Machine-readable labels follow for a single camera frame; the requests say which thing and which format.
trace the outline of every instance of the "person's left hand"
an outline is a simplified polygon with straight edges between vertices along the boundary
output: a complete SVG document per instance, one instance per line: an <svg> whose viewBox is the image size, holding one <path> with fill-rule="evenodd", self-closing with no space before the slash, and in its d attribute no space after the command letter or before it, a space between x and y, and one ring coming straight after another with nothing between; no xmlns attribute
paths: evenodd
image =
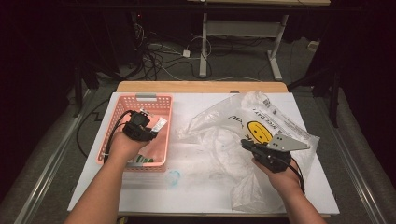
<svg viewBox="0 0 396 224"><path fill-rule="evenodd" d="M140 148L146 146L148 143L132 140L125 133L117 132L113 135L109 158L112 160L122 160L126 163L132 160Z"/></svg>

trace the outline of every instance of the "human arm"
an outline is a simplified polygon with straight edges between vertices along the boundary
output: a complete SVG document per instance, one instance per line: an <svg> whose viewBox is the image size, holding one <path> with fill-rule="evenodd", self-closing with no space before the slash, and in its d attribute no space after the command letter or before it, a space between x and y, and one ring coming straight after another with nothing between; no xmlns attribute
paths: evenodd
<svg viewBox="0 0 396 224"><path fill-rule="evenodd" d="M306 199L300 188L299 178L291 169L272 173L255 159L252 161L268 175L271 185L277 190L285 204L290 223L326 223L317 209ZM294 161L291 165L297 168Z"/></svg>
<svg viewBox="0 0 396 224"><path fill-rule="evenodd" d="M115 223L119 210L122 173L148 142L115 133L108 160L93 178L64 223Z"/></svg>

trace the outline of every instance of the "white tabletop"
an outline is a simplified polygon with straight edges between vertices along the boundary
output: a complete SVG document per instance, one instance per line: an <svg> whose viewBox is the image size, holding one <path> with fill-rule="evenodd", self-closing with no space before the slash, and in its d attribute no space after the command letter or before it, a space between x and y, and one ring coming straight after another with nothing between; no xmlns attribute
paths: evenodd
<svg viewBox="0 0 396 224"><path fill-rule="evenodd" d="M68 211L73 209L79 197L88 187L101 165L95 162L102 144L111 112L118 96L112 95L101 127L92 145ZM230 191L234 182L211 173L207 164L209 155L199 145L182 143L175 132L185 128L190 120L210 106L233 93L174 93L171 131L164 173L126 172L123 175L120 196L121 214L177 214L177 215L269 215L246 214L234 211ZM291 93L267 93L271 103L301 127L303 120ZM305 183L306 197L322 215L339 214L329 183L315 156L310 175ZM285 214L283 208L271 214Z"/></svg>

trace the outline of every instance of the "hand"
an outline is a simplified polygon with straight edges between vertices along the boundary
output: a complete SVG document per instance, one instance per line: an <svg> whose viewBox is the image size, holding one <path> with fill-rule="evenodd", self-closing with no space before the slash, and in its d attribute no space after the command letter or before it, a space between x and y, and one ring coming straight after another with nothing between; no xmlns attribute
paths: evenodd
<svg viewBox="0 0 396 224"><path fill-rule="evenodd" d="M286 169L286 171L284 172L272 173L268 168L261 165L254 158L252 159L252 161L268 175L271 185L274 187L274 189L277 190L282 198L288 197L288 195L294 194L296 192L301 192L303 194L300 189L299 178L290 168ZM290 165L293 166L295 169L298 169L295 161L291 161Z"/></svg>
<svg viewBox="0 0 396 224"><path fill-rule="evenodd" d="M145 147L148 143L132 140L125 133L117 132L113 135L108 158L111 160L121 160L126 163L132 160L140 148Z"/></svg>

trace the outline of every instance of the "person's left arm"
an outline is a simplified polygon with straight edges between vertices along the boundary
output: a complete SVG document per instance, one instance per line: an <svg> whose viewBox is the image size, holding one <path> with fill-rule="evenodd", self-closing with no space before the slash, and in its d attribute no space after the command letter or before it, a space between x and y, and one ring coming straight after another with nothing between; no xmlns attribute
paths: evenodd
<svg viewBox="0 0 396 224"><path fill-rule="evenodd" d="M122 173L148 142L131 140L124 133L114 134L110 155L64 223L115 223L119 211Z"/></svg>

